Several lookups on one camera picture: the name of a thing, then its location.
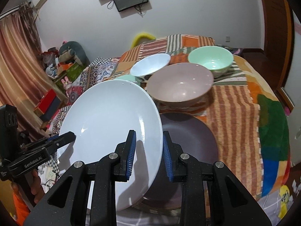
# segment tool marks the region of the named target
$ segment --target bed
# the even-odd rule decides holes
[[[129,74],[137,61],[156,53],[168,53],[170,64],[188,62],[188,54],[193,49],[206,45],[215,45],[215,41],[210,37],[176,34],[143,43],[120,58],[97,58],[73,83],[69,102],[51,120],[50,132],[59,133],[72,104],[93,85]],[[189,108],[159,105],[158,109],[160,113],[188,113],[203,121],[216,137],[219,160],[240,179],[276,225],[293,203],[296,192],[301,190],[300,175],[295,175],[296,189],[292,178],[288,179],[290,163],[286,117],[266,81],[238,56],[241,50],[228,49],[234,54],[230,70],[215,79],[210,93],[198,104]],[[147,90],[146,83],[141,86]],[[48,166],[58,171],[56,157]],[[120,225],[177,224],[180,211],[148,208],[143,201],[126,210],[118,212]]]

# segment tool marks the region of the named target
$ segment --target white plate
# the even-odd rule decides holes
[[[60,131],[76,134],[74,145],[58,150],[60,170],[74,162],[99,161],[125,142],[129,130],[137,135],[132,175],[116,182],[116,210],[123,210],[144,196],[161,162],[163,131],[159,112],[150,96],[138,85],[114,80],[99,83],[84,92],[70,108]],[[91,208],[91,184],[88,208]]]
[[[158,53],[141,59],[130,70],[130,74],[140,78],[151,75],[160,70],[170,62],[170,55],[167,53]]]

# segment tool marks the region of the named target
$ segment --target orange sleeve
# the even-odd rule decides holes
[[[24,201],[18,198],[15,193],[13,193],[13,199],[17,214],[17,224],[22,226],[30,211]]]

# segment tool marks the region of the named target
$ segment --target triangular cutout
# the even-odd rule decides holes
[[[248,203],[247,199],[243,196],[242,192],[235,186],[229,177],[225,177],[230,201],[232,207],[239,207]]]
[[[48,199],[48,204],[64,208],[68,196],[68,192],[71,186],[72,177],[69,176],[60,187],[56,189],[53,195]]]

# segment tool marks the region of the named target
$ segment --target yellow cartoon character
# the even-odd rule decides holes
[[[286,185],[281,186],[280,190],[279,190],[279,195],[281,197],[281,203],[280,203],[280,212],[278,217],[280,219],[282,219],[286,213],[287,213],[287,203],[289,201],[290,198],[290,190],[288,189],[288,187]]]

